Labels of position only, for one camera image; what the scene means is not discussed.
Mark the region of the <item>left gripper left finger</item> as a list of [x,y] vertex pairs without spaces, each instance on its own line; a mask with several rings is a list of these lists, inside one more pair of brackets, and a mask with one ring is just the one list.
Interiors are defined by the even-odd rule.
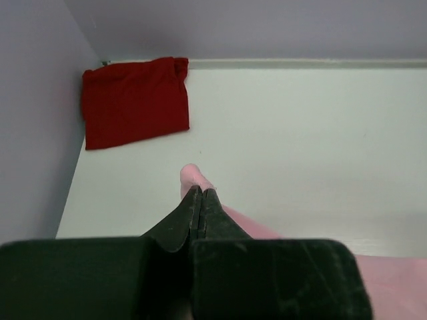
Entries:
[[1,246],[2,319],[146,319],[192,282],[191,223],[202,192],[138,237],[38,239]]

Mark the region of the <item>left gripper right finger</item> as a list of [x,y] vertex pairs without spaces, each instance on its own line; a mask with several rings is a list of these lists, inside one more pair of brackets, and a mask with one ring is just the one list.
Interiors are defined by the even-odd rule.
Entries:
[[203,192],[191,230],[195,319],[371,319],[356,258],[331,239],[254,239]]

